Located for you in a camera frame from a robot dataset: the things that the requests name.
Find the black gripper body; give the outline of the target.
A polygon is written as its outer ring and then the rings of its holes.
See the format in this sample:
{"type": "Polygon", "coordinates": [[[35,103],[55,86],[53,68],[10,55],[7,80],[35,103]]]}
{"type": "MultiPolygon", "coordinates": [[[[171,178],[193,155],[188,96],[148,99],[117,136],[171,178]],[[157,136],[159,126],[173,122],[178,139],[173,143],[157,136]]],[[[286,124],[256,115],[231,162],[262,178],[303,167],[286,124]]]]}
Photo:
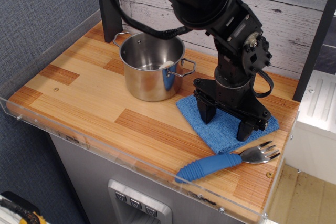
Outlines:
{"type": "Polygon", "coordinates": [[[255,131],[265,130],[271,113],[258,99],[270,95],[271,91],[257,93],[254,90],[254,76],[247,78],[236,87],[228,83],[226,79],[222,80],[224,83],[220,83],[216,79],[195,79],[193,85],[195,86],[196,100],[207,101],[217,109],[223,110],[241,121],[255,121],[255,131]]]}

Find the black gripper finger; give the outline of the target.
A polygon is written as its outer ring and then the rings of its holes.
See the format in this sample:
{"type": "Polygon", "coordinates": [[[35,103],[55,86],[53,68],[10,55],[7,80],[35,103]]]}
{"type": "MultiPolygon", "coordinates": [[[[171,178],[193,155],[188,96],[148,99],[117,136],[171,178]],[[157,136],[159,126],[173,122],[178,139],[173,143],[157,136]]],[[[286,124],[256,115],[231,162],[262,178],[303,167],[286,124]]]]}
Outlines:
{"type": "Polygon", "coordinates": [[[238,126],[237,139],[239,141],[246,141],[255,127],[255,121],[242,120],[238,126]]]}
{"type": "Polygon", "coordinates": [[[208,124],[216,114],[217,107],[209,104],[207,101],[197,100],[197,107],[202,121],[208,124]]]}

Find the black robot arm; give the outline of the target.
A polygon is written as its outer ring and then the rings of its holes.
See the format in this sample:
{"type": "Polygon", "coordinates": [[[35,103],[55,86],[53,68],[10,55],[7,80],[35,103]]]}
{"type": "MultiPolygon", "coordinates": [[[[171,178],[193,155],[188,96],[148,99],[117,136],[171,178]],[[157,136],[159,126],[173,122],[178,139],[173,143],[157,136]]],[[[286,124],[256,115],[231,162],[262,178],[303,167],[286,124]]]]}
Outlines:
{"type": "Polygon", "coordinates": [[[237,139],[264,130],[270,112],[254,90],[256,75],[268,83],[264,67],[270,65],[269,43],[262,24],[242,0],[170,0],[177,19],[187,28],[213,36],[218,51],[214,79],[195,79],[194,95],[201,119],[209,123],[217,109],[240,119],[237,139]]]}

